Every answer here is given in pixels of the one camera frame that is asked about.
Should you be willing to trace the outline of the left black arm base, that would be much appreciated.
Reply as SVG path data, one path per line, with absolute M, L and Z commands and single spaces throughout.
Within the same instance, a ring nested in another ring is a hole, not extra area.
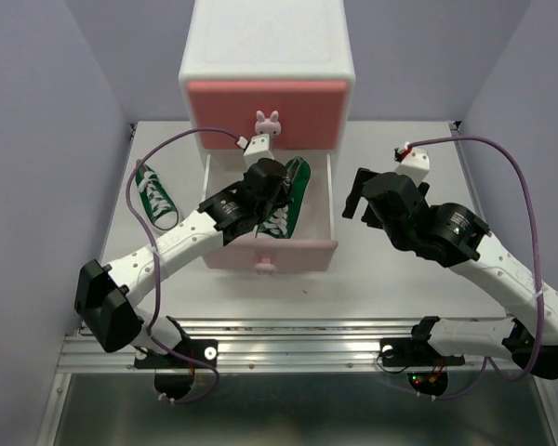
M 188 404 L 204 399 L 218 387 L 217 340 L 184 339 L 174 351 L 173 355 L 146 348 L 135 352 L 133 366 L 153 372 L 153 388 L 159 400 L 172 405 Z

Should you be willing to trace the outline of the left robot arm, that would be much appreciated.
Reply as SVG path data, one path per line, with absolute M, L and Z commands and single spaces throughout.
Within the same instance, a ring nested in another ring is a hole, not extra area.
M 210 196 L 174 229 L 105 265 L 93 259 L 80 269 L 74 309 L 107 353 L 147 348 L 166 365 L 182 364 L 188 343 L 179 326 L 157 311 L 140 313 L 149 293 L 195 259 L 253 231 L 288 200 L 286 167 L 269 158 L 250 165 L 242 180 Z

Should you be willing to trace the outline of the green sneaker front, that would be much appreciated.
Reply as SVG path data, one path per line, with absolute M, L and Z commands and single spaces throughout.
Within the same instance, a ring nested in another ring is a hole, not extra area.
M 308 189 L 312 170 L 302 157 L 294 157 L 287 164 L 287 176 L 290 179 L 289 203 L 276 209 L 273 214 L 255 232 L 256 238 L 290 239 L 299 221 L 303 199 Z

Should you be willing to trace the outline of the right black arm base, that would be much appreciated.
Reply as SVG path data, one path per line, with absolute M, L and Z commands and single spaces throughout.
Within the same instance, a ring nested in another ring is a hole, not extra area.
M 426 342 L 403 337 L 382 339 L 377 356 L 383 372 L 406 373 L 412 389 L 430 397 L 442 397 L 448 387 L 447 369 L 464 364 L 463 356 L 443 356 Z

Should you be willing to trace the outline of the green sneaker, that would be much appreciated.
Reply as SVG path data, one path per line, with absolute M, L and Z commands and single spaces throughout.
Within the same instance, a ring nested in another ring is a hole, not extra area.
M 180 212 L 157 173 L 147 164 L 143 164 L 138 169 L 135 184 L 151 225 L 159 232 L 174 228 L 180 221 Z
M 299 221 L 303 199 L 308 189 L 312 170 L 302 157 L 294 157 L 287 164 L 287 176 L 290 179 L 289 203 L 276 209 L 273 214 L 255 232 L 256 238 L 290 239 Z

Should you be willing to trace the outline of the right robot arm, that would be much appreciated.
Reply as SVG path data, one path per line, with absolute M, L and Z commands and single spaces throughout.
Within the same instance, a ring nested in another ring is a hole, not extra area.
M 427 183 L 406 175 L 360 168 L 346 199 L 345 218 L 360 200 L 370 228 L 383 230 L 392 246 L 432 261 L 472 282 L 507 312 L 493 321 L 453 321 L 427 316 L 403 338 L 388 338 L 388 367 L 461 365 L 466 356 L 511 361 L 532 375 L 558 379 L 558 292 L 536 285 L 530 269 L 512 256 L 488 225 L 457 203 L 430 205 Z

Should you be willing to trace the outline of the light pink drawer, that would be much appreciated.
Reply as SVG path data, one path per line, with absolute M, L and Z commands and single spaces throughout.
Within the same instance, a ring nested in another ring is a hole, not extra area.
M 326 271 L 338 247 L 334 230 L 332 165 L 327 151 L 277 151 L 286 163 L 300 156 L 312 169 L 299 219 L 290 239 L 259 237 L 250 232 L 204 256 L 210 269 L 259 274 Z

